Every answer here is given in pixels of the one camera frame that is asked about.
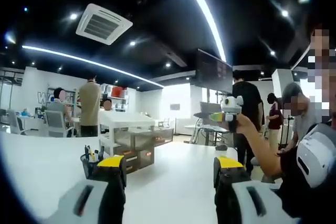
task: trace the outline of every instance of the person in red shirt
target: person in red shirt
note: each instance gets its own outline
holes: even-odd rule
[[[269,93],[267,96],[267,102],[272,104],[272,107],[269,111],[269,115],[266,117],[269,120],[268,123],[268,142],[271,150],[276,153],[278,151],[278,135],[280,126],[283,124],[284,118],[280,111],[280,106],[278,98],[273,94]]]

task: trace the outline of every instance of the black ceiling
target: black ceiling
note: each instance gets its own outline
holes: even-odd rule
[[[304,36],[304,19],[310,4],[300,5],[297,0],[206,2],[230,65],[264,65],[265,77],[270,77],[276,67],[288,68],[293,64],[293,56],[299,58],[308,45],[308,41],[301,40],[297,49],[288,53],[298,34]],[[90,3],[126,17],[133,26],[110,46],[76,35],[80,18],[70,21],[69,16],[81,14]],[[281,16],[274,3],[289,11],[290,20]],[[3,36],[10,31],[16,40],[16,44],[10,44],[4,39],[0,45],[1,63],[6,67],[24,69],[34,61],[40,70],[57,72],[62,66],[60,73],[81,78],[90,69],[96,71],[99,82],[118,79],[118,84],[135,88],[137,79],[61,56],[23,50],[21,45],[97,61],[147,79],[194,70],[197,48],[219,57],[196,0],[3,0],[3,6],[0,31]],[[131,41],[136,41],[136,46],[130,47]],[[275,57],[265,44],[276,52]],[[179,57],[186,67],[173,63],[171,56]],[[170,68],[165,67],[167,62],[172,64]],[[257,80],[258,71],[247,72],[247,78]],[[150,84],[145,89],[151,88],[157,87]]]

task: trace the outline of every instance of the red object on shelf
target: red object on shelf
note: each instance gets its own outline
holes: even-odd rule
[[[112,97],[121,97],[121,92],[123,91],[124,88],[122,87],[113,87],[111,96]]]

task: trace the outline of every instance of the man in beige shirt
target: man in beige shirt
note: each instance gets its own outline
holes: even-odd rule
[[[80,131],[82,137],[98,136],[98,111],[100,87],[96,84],[96,75],[88,74],[88,82],[79,89],[81,102]]]

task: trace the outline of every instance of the led strip light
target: led strip light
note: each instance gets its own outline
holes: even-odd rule
[[[99,66],[99,67],[102,67],[102,68],[107,68],[107,69],[110,69],[110,70],[113,70],[113,71],[116,71],[116,72],[119,72],[119,73],[126,74],[126,75],[128,75],[128,76],[131,76],[131,77],[137,78],[137,79],[139,79],[139,80],[148,82],[148,83],[150,83],[150,84],[154,84],[154,85],[157,85],[157,86],[159,86],[159,87],[161,87],[161,88],[164,88],[163,85],[160,85],[160,84],[158,84],[158,83],[156,83],[156,82],[147,80],[147,79],[142,78],[142,77],[140,77],[140,76],[136,76],[136,75],[134,75],[134,74],[131,74],[131,73],[122,71],[122,70],[120,70],[120,69],[113,68],[113,67],[109,67],[109,66],[106,66],[106,65],[103,65],[103,64],[100,64],[100,63],[91,61],[91,60],[86,60],[86,59],[82,59],[82,58],[79,58],[79,57],[76,57],[76,56],[63,54],[62,52],[55,52],[55,51],[51,51],[51,50],[47,50],[47,49],[43,49],[43,48],[38,48],[38,47],[22,46],[22,48],[24,48],[24,49],[29,49],[29,50],[35,50],[35,51],[41,51],[41,52],[48,52],[48,53],[50,53],[50,54],[61,55],[61,56],[68,57],[68,58],[71,58],[71,59],[84,61],[84,62],[93,64],[93,65],[96,65],[96,66]]]
[[[209,9],[208,5],[206,4],[205,0],[196,0],[196,1],[197,1],[198,5],[200,6],[200,8],[201,8],[201,10],[202,10],[202,12],[203,12],[203,14],[206,18],[206,21],[209,24],[211,32],[212,32],[212,34],[215,38],[220,58],[222,59],[222,61],[226,62],[222,41],[221,41],[221,38],[219,36],[214,18],[211,15],[210,9]]]

